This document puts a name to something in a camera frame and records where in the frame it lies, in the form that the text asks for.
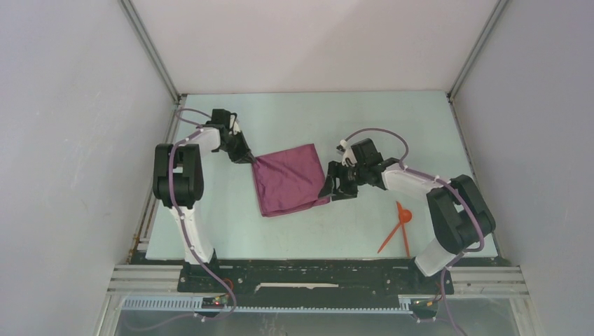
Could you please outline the magenta cloth napkin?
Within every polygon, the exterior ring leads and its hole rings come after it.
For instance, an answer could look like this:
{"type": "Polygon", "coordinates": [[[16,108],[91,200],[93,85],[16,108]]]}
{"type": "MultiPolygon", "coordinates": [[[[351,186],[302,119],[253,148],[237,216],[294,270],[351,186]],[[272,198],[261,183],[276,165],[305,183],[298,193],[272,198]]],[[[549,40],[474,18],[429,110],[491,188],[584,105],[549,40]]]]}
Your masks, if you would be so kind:
{"type": "Polygon", "coordinates": [[[261,215],[284,216],[328,204],[325,174],[313,143],[261,155],[251,165],[261,215]]]}

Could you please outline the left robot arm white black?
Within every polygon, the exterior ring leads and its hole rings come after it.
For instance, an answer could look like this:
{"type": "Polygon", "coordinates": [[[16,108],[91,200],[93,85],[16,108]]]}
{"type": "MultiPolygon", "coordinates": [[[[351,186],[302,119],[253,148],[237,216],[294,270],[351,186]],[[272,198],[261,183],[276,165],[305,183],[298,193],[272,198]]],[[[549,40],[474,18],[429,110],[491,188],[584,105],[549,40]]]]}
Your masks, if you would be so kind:
{"type": "Polygon", "coordinates": [[[209,120],[201,124],[182,117],[186,108],[175,116],[195,129],[174,143],[160,143],[155,148],[152,193],[168,208],[184,241],[184,260],[191,265],[210,263],[215,249],[200,219],[198,202],[205,190],[202,159],[210,153],[224,152],[235,164],[253,164],[247,140],[235,112],[214,109],[209,120]]]}

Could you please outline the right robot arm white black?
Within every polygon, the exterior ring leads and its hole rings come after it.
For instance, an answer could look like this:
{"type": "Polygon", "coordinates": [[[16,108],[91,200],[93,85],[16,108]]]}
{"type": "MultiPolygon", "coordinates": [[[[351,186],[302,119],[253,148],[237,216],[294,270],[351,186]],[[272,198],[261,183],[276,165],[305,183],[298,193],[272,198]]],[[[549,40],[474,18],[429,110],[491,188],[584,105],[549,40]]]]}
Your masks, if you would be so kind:
{"type": "Polygon", "coordinates": [[[435,274],[470,252],[472,245],[484,246],[495,230],[495,220],[470,176],[444,180],[415,171],[400,159],[384,158],[371,139],[354,144],[342,140],[337,149],[342,157],[328,164],[320,198],[354,199],[360,186],[369,185],[417,197],[427,205],[434,239],[413,258],[407,274],[415,292],[428,291],[435,274]]]}

